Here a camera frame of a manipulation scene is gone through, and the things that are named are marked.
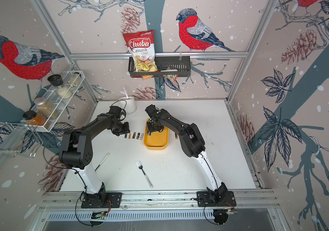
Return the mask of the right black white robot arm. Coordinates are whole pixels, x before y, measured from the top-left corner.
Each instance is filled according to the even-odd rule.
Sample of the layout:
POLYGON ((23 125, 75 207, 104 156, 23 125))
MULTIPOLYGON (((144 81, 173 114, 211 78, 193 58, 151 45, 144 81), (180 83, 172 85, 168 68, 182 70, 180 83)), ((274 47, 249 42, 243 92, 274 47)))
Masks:
POLYGON ((164 128, 172 130, 178 135, 183 152, 193 158, 205 179, 209 199, 209 205, 220 205, 226 202, 228 189, 217 176, 205 151, 205 141, 196 124, 184 123, 173 117, 165 109, 158 109, 155 105, 149 105, 145 109, 150 117, 147 122, 149 133, 162 132, 164 128))

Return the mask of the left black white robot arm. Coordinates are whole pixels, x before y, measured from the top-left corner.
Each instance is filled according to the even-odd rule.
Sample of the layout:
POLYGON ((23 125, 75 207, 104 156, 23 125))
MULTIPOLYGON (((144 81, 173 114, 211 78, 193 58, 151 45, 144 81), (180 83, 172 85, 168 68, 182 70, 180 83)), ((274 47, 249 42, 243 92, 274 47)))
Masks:
POLYGON ((67 130, 62 136, 59 161, 75 171, 83 182, 81 208, 104 208, 111 206, 104 183, 99 179, 91 161, 93 159, 92 140, 104 130, 114 135, 128 134, 129 123, 123 123, 126 111, 112 106, 108 113, 101 113, 92 122, 75 129, 67 130))

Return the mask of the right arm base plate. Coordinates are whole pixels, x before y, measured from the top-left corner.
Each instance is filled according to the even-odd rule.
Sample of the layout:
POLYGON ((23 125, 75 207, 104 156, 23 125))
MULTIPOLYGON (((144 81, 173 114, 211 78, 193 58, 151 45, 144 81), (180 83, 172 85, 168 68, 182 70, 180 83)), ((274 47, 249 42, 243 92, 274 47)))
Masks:
POLYGON ((237 205, 232 191, 228 191, 226 196, 217 203, 211 201, 210 194, 207 191, 197 191, 196 199, 198 207, 235 207, 237 205))

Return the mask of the yellow plastic storage box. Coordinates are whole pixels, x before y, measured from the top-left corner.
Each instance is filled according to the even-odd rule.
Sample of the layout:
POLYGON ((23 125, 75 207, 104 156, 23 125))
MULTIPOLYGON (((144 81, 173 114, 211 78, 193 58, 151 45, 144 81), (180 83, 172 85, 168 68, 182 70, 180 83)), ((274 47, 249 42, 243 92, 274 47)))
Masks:
POLYGON ((149 150, 164 150, 169 141, 169 129, 164 127, 162 132, 152 132, 149 133, 148 125, 146 125, 144 133, 144 145, 149 150))

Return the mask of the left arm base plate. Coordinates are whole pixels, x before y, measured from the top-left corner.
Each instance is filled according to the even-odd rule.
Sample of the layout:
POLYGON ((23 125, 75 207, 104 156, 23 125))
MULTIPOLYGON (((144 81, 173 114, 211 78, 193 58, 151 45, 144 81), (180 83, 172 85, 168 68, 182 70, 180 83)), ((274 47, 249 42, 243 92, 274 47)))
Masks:
POLYGON ((119 208, 122 195, 121 192, 84 193, 81 208, 119 208))

